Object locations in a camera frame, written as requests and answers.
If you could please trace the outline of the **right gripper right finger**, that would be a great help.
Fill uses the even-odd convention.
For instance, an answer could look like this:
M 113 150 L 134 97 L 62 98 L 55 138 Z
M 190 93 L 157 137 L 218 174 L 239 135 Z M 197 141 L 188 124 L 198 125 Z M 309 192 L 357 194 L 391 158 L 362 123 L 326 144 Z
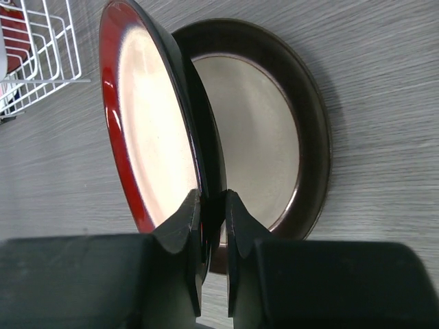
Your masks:
M 276 238 L 234 191 L 225 218 L 234 327 L 438 327 L 438 296 L 408 246 Z

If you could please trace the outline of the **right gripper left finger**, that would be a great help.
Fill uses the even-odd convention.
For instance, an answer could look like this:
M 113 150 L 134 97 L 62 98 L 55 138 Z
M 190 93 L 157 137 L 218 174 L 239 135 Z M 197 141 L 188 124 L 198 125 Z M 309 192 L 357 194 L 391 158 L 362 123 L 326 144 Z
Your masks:
M 1 244 L 2 328 L 194 328 L 200 315 L 200 197 L 149 234 Z

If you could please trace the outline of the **red rimmed cream plate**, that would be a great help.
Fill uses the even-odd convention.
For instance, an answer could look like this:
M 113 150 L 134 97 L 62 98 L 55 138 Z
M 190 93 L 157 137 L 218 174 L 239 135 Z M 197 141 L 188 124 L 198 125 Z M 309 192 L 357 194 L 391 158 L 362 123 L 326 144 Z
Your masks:
M 190 57 L 136 1 L 109 1 L 99 70 L 110 144 L 138 230 L 152 232 L 197 190 L 207 272 L 219 236 L 209 212 L 226 175 L 213 111 Z

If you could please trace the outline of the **large brown cream plate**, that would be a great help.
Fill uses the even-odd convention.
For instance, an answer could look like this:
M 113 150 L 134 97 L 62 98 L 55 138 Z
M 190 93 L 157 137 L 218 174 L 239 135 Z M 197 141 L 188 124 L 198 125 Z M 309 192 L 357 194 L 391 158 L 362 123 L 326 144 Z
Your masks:
M 227 185 L 272 234 L 305 239 L 329 189 L 331 125 L 318 85 L 281 38 L 236 19 L 174 32 L 209 96 Z

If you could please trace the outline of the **small red floral plate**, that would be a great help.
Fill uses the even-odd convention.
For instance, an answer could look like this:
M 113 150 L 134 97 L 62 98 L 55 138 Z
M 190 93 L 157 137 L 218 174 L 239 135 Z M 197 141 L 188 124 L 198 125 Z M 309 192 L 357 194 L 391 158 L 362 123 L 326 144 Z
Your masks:
M 5 38 L 8 73 L 12 73 L 27 60 L 31 48 L 23 12 L 1 6 L 1 27 Z

